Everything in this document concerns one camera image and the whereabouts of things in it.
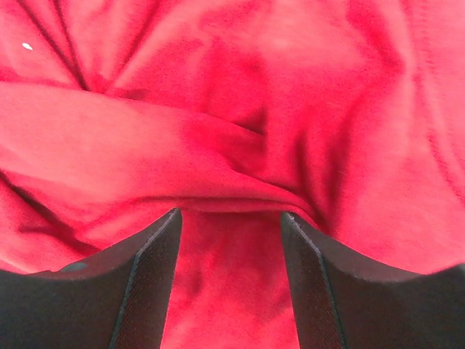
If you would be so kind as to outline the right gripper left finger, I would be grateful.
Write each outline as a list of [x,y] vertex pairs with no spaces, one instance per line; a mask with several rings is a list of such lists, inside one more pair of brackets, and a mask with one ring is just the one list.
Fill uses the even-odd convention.
[[58,271],[1,272],[3,348],[159,348],[182,215]]

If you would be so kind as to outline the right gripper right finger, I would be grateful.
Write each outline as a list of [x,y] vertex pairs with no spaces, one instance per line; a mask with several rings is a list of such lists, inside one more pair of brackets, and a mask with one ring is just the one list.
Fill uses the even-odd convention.
[[280,218],[301,348],[464,346],[464,267],[421,275],[366,257],[296,214]]

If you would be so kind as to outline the red t-shirt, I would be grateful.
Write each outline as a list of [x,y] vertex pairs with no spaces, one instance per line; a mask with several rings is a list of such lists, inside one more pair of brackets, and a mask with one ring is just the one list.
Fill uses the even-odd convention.
[[183,211],[164,348],[296,348],[279,215],[464,261],[462,1],[3,1],[1,267]]

